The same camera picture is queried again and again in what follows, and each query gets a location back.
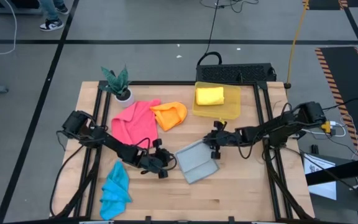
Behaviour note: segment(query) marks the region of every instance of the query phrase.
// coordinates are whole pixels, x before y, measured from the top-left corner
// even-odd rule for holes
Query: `blue towel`
[[[102,187],[100,216],[110,220],[125,211],[125,204],[132,202],[128,194],[129,178],[122,162],[117,161]]]

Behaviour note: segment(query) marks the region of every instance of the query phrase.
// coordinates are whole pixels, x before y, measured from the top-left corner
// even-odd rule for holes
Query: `gray tray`
[[[211,150],[202,140],[196,141],[175,153],[185,179],[189,184],[201,180],[219,170]]]

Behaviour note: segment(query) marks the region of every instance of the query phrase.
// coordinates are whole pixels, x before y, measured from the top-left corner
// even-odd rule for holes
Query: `concrete floor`
[[[66,0],[67,6],[73,0]],[[212,0],[204,0],[213,5]],[[292,40],[301,16],[301,1],[263,0],[245,4],[240,14],[229,8],[216,16],[213,39]],[[79,0],[68,40],[178,40],[175,44],[65,44],[50,89],[30,144],[21,176],[5,222],[47,218],[48,202],[63,152],[55,131],[60,129],[75,107],[83,81],[101,80],[100,66],[120,69],[127,65],[131,80],[194,80],[195,66],[206,44],[182,44],[182,39],[208,39],[213,9],[198,1],[163,0]],[[351,9],[358,25],[358,8]],[[0,55],[0,84],[10,92],[0,95],[0,205],[13,167],[21,151],[45,77],[50,69],[62,30],[43,33],[42,17],[18,16],[19,40],[56,40],[56,44],[18,44],[16,51]],[[0,16],[0,39],[13,37],[11,16]],[[308,11],[300,33],[301,40],[357,40],[344,11]],[[0,51],[10,49],[0,44]],[[334,104],[331,91],[314,49],[326,45],[297,45],[292,70],[290,103],[318,101],[323,107]],[[213,44],[224,63],[270,62],[285,81],[290,45]],[[216,63],[207,58],[205,64]],[[331,110],[329,119],[339,121],[339,111]],[[351,139],[336,139],[352,146]],[[348,159],[352,154],[327,140],[305,136],[299,141],[307,150],[317,144],[320,153]],[[313,199],[316,216],[322,220],[357,223],[354,211],[329,207]]]

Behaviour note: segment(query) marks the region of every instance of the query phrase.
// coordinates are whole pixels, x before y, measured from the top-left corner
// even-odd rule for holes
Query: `white paper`
[[[335,163],[317,158],[315,156],[305,154],[305,157],[307,157],[308,159],[310,159],[311,161],[318,164],[324,169],[328,169],[335,166]],[[308,159],[304,159],[303,161],[303,168],[305,170],[305,174],[309,174],[321,170],[320,167],[314,165]],[[336,200],[336,182],[334,181],[334,182],[309,186],[309,192],[312,194],[320,195],[322,197],[330,198],[332,200]]]

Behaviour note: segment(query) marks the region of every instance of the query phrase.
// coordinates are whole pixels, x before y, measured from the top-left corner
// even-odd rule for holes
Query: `orange cloth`
[[[155,114],[155,119],[164,131],[182,123],[187,115],[186,106],[179,102],[165,103],[150,107]]]

